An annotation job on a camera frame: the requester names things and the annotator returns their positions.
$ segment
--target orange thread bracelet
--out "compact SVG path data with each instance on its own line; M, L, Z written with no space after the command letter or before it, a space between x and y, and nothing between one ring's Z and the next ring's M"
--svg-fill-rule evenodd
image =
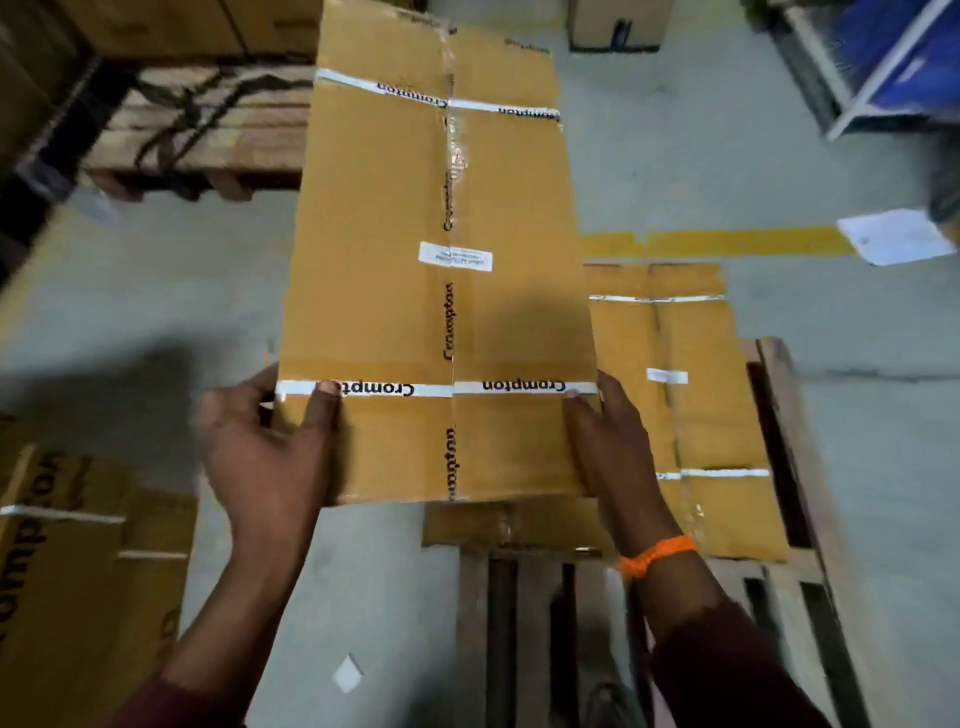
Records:
M672 539L663 539L653 544L639 556L632 559L620 559L620 573L625 579L642 579L650 565L667 556L684 551L696 551L697 545L689 536L674 536Z

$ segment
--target paper scrap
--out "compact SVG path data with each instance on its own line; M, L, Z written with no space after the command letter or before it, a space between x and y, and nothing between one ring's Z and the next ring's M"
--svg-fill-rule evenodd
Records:
M470 248L448 248L435 243L420 243L420 262L447 268L469 268L473 271L493 270L493 253Z
M687 384L689 376L686 372L670 372L666 369L648 369L647 378L663 384Z
M333 673L333 682L337 684L340 692L344 695L356 690L356 687L360 685L361 678L363 678L363 673L349 655L344 658L344 661L337 667L337 671Z
M894 265L956 253L940 229L917 209L892 209L837 221L856 251L873 265Z

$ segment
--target cardboard sheet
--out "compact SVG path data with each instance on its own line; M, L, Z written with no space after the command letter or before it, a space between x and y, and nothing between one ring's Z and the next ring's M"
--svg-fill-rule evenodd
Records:
M336 502L580 494L560 394L596 365L552 60L330 0L317 65L280 378L366 395L344 399Z
M637 405L660 490L678 524L706 555L786 560L789 545L746 355L722 300L719 268L587 266L587 277L598 364L620 379ZM648 368L687 377L685 383L652 381ZM615 556L590 498L483 507L430 503L423 542Z

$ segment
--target cardboard box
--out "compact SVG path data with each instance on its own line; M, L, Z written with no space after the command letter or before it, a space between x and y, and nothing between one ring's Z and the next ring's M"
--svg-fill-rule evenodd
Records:
M196 500L0 417L0 724L82 728L169 655Z
M596 365L552 59L329 0L317 65L370 84L314 90L278 417L349 383L340 503L581 494L560 397Z
M570 0L570 50L658 51L672 12L673 0Z
M590 295L605 298L590 301L597 362L637 406L660 489L680 526L707 555L785 561L789 545L718 266L587 271ZM667 298L681 300L630 301ZM648 369L682 374L675 378L685 383L653 380ZM615 555L589 498L430 503L423 542Z
M311 59L320 40L321 0L226 0L250 53L303 53ZM391 0L391 5L423 11L426 0Z
M242 56L218 0L58 0L94 50L108 59Z

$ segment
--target right hand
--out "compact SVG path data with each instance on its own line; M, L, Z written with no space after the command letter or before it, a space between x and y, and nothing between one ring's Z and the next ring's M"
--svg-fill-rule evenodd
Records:
M683 532L660 494L650 438L639 412L614 377L600 372L597 383L603 412L596 412L579 395L567 395L563 403L567 433L617 550L632 557Z

